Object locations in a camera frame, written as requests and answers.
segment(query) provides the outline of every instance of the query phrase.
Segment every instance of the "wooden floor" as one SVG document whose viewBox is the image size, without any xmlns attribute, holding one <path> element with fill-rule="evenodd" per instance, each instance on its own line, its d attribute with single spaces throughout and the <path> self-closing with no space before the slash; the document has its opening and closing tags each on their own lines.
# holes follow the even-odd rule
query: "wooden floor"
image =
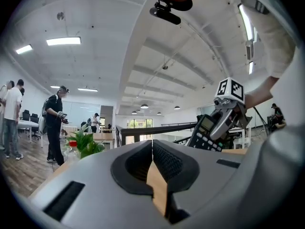
<svg viewBox="0 0 305 229">
<path fill-rule="evenodd" d="M 36 139 L 30 143 L 24 133 L 18 138 L 19 152 L 24 158 L 16 160 L 12 155 L 5 158 L 4 151 L 0 151 L 1 169 L 7 182 L 21 195 L 28 197 L 44 182 L 53 170 L 58 168 L 56 163 L 47 163 L 48 141 L 44 140 L 43 148 Z"/>
</svg>

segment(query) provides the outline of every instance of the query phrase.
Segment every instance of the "table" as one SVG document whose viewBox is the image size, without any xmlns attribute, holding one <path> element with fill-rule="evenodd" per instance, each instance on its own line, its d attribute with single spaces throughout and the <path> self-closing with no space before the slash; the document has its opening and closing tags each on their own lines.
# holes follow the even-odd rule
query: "table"
<svg viewBox="0 0 305 229">
<path fill-rule="evenodd" d="M 229 133 L 236 133 L 236 132 L 242 133 L 242 147 L 244 148 L 244 129 L 235 127 L 229 130 Z"/>
<path fill-rule="evenodd" d="M 248 146 L 251 144 L 251 126 L 250 124 L 246 127 L 248 129 L 248 137 L 245 137 L 245 129 L 242 128 L 232 128 L 229 130 L 229 133 L 236 133 L 236 132 L 241 132 L 242 133 L 242 138 L 238 138 L 234 140 L 234 149 L 236 149 L 236 144 L 241 144 L 242 148 L 244 148 L 245 144 L 248 144 Z"/>
<path fill-rule="evenodd" d="M 99 143 L 110 143 L 110 149 L 113 149 L 112 133 L 93 133 L 93 139 Z"/>
<path fill-rule="evenodd" d="M 71 132 L 76 132 L 79 128 L 77 126 L 63 125 L 62 129 L 67 132 L 67 136 L 70 136 Z"/>
<path fill-rule="evenodd" d="M 32 121 L 27 121 L 27 120 L 20 120 L 18 121 L 18 129 L 21 128 L 30 128 L 30 143 L 32 142 L 32 127 L 37 127 L 39 128 L 39 124 L 32 122 Z M 41 147 L 43 147 L 43 135 L 40 135 L 41 139 Z"/>
</svg>

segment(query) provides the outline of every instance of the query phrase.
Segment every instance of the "green plant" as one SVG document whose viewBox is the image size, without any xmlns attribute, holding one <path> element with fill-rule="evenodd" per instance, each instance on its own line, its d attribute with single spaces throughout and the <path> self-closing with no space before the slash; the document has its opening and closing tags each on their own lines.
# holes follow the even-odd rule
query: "green plant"
<svg viewBox="0 0 305 229">
<path fill-rule="evenodd" d="M 68 141 L 73 140 L 77 142 L 77 149 L 81 154 L 81 158 L 99 153 L 105 149 L 102 144 L 98 144 L 93 140 L 93 134 L 84 134 L 84 131 L 88 128 L 84 125 L 79 132 L 72 132 L 75 136 L 67 138 Z"/>
</svg>

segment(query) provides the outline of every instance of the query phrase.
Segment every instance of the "man in black shirt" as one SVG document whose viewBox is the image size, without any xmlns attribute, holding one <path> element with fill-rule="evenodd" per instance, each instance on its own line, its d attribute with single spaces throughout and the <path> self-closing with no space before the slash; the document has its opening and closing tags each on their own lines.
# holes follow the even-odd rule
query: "man in black shirt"
<svg viewBox="0 0 305 229">
<path fill-rule="evenodd" d="M 48 127 L 47 135 L 49 140 L 49 151 L 47 162 L 57 162 L 59 166 L 63 164 L 63 156 L 61 154 L 61 145 L 59 134 L 61 131 L 61 123 L 67 123 L 62 117 L 61 99 L 67 95 L 69 90 L 65 86 L 61 86 L 55 95 L 52 95 L 45 105 L 46 124 Z"/>
<path fill-rule="evenodd" d="M 276 114 L 272 117 L 271 121 L 271 132 L 282 129 L 286 126 L 286 121 L 283 119 L 283 116 Z"/>
<path fill-rule="evenodd" d="M 283 116 L 281 109 L 280 109 L 278 106 L 276 106 L 276 104 L 272 104 L 272 107 L 271 107 L 271 108 L 274 109 L 274 114 L 275 114 L 275 115 L 281 115 L 281 116 Z"/>
</svg>

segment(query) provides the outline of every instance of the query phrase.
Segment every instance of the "black cable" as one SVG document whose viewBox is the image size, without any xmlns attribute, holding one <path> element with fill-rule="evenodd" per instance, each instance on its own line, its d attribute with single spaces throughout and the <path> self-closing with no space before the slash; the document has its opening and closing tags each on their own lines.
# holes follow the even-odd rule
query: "black cable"
<svg viewBox="0 0 305 229">
<path fill-rule="evenodd" d="M 262 120 L 264 130 L 265 130 L 265 132 L 266 132 L 266 135 L 268 136 L 268 135 L 269 135 L 269 133 L 268 133 L 267 128 L 266 128 L 267 123 L 266 123 L 266 122 L 265 122 L 265 120 L 262 118 L 262 116 L 259 114 L 259 112 L 257 111 L 257 109 L 256 109 L 255 107 L 253 107 L 253 109 L 254 109 L 254 110 L 257 112 L 258 116 L 259 116 L 259 117 L 260 117 L 260 119 Z"/>
</svg>

